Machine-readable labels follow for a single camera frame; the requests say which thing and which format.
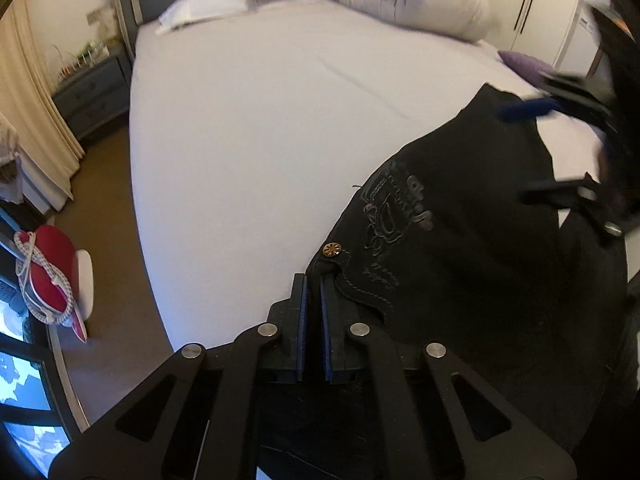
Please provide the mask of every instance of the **floor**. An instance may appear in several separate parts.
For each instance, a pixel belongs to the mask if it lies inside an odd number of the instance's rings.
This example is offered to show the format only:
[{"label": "floor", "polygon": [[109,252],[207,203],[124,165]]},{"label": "floor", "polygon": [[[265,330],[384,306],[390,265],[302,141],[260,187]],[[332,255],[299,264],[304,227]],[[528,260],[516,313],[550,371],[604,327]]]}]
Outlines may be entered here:
[{"label": "floor", "polygon": [[92,424],[173,351],[138,239],[125,124],[88,146],[72,188],[75,200],[55,225],[91,254],[94,312],[87,345],[70,329],[60,328],[59,334],[73,388]]}]

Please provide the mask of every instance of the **gray nightstand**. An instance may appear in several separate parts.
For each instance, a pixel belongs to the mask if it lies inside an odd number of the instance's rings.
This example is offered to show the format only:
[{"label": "gray nightstand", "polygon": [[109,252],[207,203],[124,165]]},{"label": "gray nightstand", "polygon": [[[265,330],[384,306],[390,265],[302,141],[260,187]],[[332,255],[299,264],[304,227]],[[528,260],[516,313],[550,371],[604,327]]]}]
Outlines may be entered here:
[{"label": "gray nightstand", "polygon": [[129,110],[131,63],[122,46],[91,68],[66,79],[53,94],[60,115],[81,140]]}]

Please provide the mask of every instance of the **drawer handle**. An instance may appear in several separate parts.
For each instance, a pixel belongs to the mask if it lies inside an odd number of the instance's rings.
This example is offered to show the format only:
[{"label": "drawer handle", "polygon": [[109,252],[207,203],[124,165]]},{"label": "drawer handle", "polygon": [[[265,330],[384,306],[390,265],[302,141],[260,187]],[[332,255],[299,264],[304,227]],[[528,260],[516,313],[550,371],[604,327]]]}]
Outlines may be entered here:
[{"label": "drawer handle", "polygon": [[105,108],[107,107],[107,103],[102,103],[100,106],[98,106],[97,108],[94,108],[93,110],[91,110],[90,112],[87,113],[87,117],[89,117],[90,119],[94,118],[94,115],[103,111]]},{"label": "drawer handle", "polygon": [[91,84],[82,91],[76,92],[76,99],[81,98],[86,92],[93,92],[96,87],[95,81],[91,81]]}]

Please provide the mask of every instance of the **white cord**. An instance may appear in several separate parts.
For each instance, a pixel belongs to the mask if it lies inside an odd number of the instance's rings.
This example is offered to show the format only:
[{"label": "white cord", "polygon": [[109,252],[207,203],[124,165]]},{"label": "white cord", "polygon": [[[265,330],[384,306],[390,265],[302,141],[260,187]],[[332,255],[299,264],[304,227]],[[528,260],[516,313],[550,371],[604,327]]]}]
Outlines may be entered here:
[{"label": "white cord", "polygon": [[[63,324],[71,316],[76,307],[71,283],[69,283],[69,280],[62,271],[55,265],[50,264],[44,257],[44,254],[36,247],[36,233],[27,234],[29,235],[27,244],[22,243],[19,232],[14,234],[14,243],[17,249],[24,254],[23,262],[20,260],[15,261],[15,273],[18,275],[18,283],[20,284],[20,291],[22,292],[24,303],[33,314],[33,317],[38,321],[47,325]],[[28,284],[31,281],[31,262],[41,266],[47,273],[51,283],[62,289],[66,296],[66,308],[64,312],[59,312],[49,305],[42,303],[38,298],[34,298],[29,293]]]}]

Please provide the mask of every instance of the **white bed sheet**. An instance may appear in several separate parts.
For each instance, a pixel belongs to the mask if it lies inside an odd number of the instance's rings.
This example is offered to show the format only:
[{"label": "white bed sheet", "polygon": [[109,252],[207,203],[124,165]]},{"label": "white bed sheet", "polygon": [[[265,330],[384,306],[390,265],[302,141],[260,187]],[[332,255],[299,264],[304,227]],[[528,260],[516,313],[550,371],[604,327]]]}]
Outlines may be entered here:
[{"label": "white bed sheet", "polygon": [[[534,93],[485,43],[403,30],[328,0],[165,36],[156,27],[142,27],[136,49],[132,180],[175,349],[224,344],[264,320],[353,186],[485,82]],[[588,126],[562,115],[538,126],[557,178],[596,173]]]}]

